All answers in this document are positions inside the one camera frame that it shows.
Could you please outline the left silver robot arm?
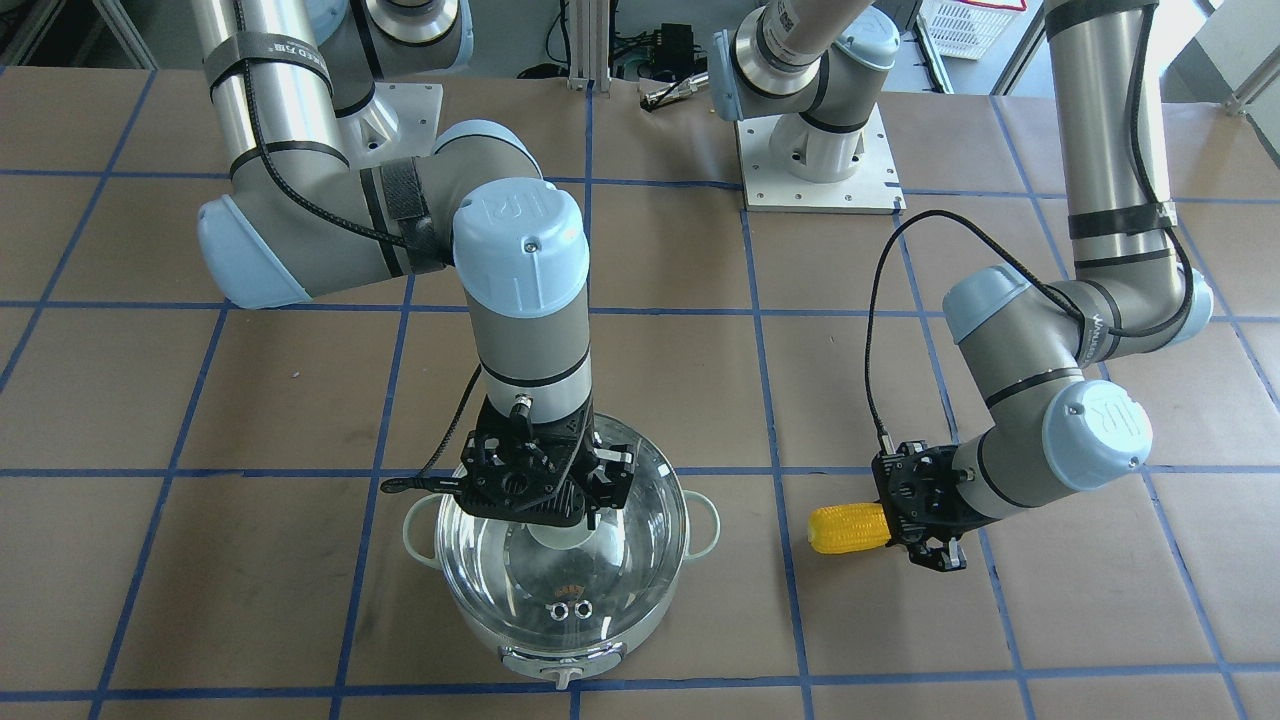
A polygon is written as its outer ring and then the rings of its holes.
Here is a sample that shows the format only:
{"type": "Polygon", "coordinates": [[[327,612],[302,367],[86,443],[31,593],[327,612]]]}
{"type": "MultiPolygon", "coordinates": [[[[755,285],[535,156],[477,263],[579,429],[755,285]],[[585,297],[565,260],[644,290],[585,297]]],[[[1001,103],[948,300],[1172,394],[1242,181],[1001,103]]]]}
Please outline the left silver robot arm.
{"type": "MultiPolygon", "coordinates": [[[[893,446],[872,418],[873,503],[815,510],[820,553],[902,546],[937,571],[964,568],[961,537],[1106,486],[1148,457],[1146,410],[1089,365],[1201,332],[1212,292],[1175,234],[1160,90],[1148,74],[1153,1],[1047,1],[1075,277],[1044,282],[1009,252],[955,284],[943,313],[993,424],[963,445],[893,446]]],[[[895,50],[856,36],[868,1],[771,1],[714,37],[708,68],[726,120],[778,117],[773,154],[814,183],[861,132],[895,50]]]]}

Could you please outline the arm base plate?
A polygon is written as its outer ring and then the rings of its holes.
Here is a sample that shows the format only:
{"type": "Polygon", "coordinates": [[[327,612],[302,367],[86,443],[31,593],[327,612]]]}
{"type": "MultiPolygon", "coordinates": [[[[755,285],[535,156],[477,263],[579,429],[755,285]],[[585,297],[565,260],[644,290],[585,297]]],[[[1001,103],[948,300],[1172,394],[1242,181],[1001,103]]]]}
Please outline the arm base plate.
{"type": "Polygon", "coordinates": [[[337,119],[342,150],[355,169],[433,151],[444,99],[439,83],[378,82],[371,99],[337,119]]]}
{"type": "Polygon", "coordinates": [[[851,133],[799,114],[736,124],[750,211],[891,214],[906,208],[881,109],[851,133]]]}

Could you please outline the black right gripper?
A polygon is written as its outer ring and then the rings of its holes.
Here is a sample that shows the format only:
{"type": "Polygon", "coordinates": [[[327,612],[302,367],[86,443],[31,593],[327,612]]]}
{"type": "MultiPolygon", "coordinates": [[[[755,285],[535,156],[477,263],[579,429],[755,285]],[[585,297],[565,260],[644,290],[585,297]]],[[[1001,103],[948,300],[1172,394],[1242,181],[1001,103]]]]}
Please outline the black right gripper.
{"type": "Polygon", "coordinates": [[[506,413],[486,401],[462,452],[461,507],[476,518],[575,527],[625,506],[635,438],[604,446],[586,401],[568,416],[535,423],[529,398],[506,413]]]}

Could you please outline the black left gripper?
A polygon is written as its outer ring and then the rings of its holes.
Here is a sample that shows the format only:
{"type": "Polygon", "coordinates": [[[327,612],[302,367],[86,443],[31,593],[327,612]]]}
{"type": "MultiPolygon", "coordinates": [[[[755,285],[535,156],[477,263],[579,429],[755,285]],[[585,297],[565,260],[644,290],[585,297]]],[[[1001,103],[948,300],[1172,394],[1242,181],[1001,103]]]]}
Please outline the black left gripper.
{"type": "Polygon", "coordinates": [[[956,489],[956,445],[908,441],[892,450],[883,441],[872,461],[888,544],[901,544],[911,562],[936,571],[966,566],[960,538],[969,530],[969,510],[956,489]]]}

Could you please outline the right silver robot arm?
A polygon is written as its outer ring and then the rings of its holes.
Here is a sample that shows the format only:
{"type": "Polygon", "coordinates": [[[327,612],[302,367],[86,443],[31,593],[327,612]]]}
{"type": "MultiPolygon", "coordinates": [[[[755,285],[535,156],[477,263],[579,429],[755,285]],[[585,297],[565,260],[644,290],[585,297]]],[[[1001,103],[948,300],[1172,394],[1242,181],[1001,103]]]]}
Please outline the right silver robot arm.
{"type": "Polygon", "coordinates": [[[506,127],[466,120],[415,142],[379,120],[378,61],[448,65],[468,49],[462,1],[197,1],[230,193],[198,213],[223,295],[280,307],[453,268],[485,400],[457,478],[428,469],[385,493],[451,496],[477,518],[594,529],[626,503],[627,445],[594,436],[589,242],[573,199],[506,127]]]}

